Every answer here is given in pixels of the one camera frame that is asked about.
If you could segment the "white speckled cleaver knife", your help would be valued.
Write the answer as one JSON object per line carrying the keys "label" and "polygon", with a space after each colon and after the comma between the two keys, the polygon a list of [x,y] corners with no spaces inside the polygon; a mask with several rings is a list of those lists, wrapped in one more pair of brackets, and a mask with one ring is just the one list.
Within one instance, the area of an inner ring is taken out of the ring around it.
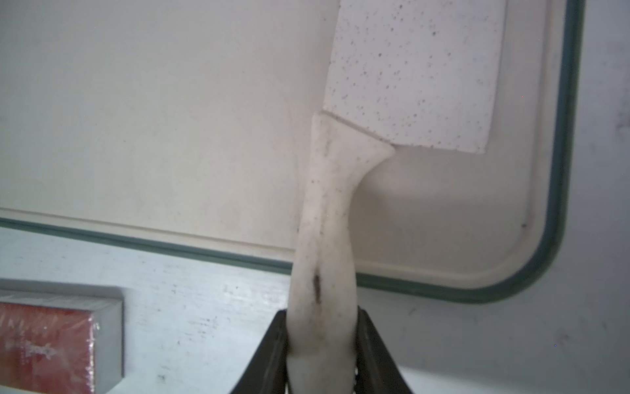
{"label": "white speckled cleaver knife", "polygon": [[506,11],[504,1],[340,3],[291,271],[291,392],[353,392],[354,193],[398,147],[485,152]]}

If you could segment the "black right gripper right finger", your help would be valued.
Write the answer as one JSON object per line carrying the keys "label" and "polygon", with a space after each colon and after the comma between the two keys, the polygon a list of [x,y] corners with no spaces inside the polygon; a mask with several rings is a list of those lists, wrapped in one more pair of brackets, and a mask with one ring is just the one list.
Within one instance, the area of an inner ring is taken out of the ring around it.
{"label": "black right gripper right finger", "polygon": [[358,313],[356,346],[355,393],[412,393],[368,312],[362,308]]}

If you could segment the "beige green-rimmed cutting board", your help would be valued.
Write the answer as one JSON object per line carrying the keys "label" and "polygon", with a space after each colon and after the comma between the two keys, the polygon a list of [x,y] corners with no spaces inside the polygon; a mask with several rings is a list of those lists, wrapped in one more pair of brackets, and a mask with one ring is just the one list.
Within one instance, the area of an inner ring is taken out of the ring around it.
{"label": "beige green-rimmed cutting board", "polygon": [[551,263],[582,1],[4,1],[1,224],[287,274],[323,181],[359,285],[479,304]]}

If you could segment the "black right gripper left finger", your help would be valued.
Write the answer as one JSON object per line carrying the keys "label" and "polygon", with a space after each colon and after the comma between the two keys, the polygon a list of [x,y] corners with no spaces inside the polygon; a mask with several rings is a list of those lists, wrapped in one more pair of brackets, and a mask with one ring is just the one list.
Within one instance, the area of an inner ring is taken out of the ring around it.
{"label": "black right gripper left finger", "polygon": [[278,311],[231,394],[284,394],[287,389],[286,310]]}

